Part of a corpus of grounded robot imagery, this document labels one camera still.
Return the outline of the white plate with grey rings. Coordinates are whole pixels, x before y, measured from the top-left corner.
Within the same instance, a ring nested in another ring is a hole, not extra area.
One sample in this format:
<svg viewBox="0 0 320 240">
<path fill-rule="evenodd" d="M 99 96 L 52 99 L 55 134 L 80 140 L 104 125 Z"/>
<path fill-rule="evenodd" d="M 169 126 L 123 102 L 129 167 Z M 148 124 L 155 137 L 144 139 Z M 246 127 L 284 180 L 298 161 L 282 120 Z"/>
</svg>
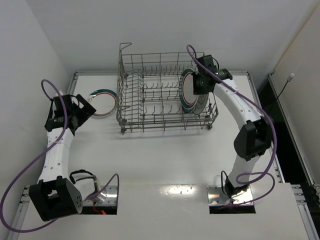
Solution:
<svg viewBox="0 0 320 240">
<path fill-rule="evenodd" d="M 207 105 L 208 99 L 209 99 L 209 94 L 198 95 L 197 102 L 192 111 L 193 114 L 195 115 L 201 114 Z"/>
</svg>

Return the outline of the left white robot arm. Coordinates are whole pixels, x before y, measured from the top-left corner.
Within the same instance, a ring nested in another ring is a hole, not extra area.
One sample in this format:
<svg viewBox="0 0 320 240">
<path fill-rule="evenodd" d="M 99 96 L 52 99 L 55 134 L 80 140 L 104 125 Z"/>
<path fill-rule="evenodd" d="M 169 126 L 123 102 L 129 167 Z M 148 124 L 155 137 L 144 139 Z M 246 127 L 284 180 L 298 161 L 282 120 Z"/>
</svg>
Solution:
<svg viewBox="0 0 320 240">
<path fill-rule="evenodd" d="M 76 130 L 95 112 L 80 94 L 55 96 L 44 125 L 47 146 L 38 182 L 29 188 L 30 199 L 44 221 L 80 214 L 87 197 L 98 192 L 97 177 L 86 170 L 69 172 L 69 154 Z"/>
</svg>

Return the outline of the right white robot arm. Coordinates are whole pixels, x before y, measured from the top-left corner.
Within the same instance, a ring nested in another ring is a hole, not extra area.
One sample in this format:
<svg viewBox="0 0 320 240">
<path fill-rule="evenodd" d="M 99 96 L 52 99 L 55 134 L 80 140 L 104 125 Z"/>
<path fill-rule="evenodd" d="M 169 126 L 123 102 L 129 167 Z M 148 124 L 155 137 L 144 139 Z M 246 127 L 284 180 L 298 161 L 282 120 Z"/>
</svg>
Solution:
<svg viewBox="0 0 320 240">
<path fill-rule="evenodd" d="M 197 95 L 213 93 L 233 116 L 239 132 L 233 146 L 236 159 L 222 188 L 229 198 L 249 186 L 250 175 L 266 150 L 271 147 L 271 122 L 257 111 L 253 101 L 238 91 L 233 76 L 226 69 L 219 70 L 211 55 L 195 59 L 197 72 L 193 73 L 193 92 Z"/>
</svg>

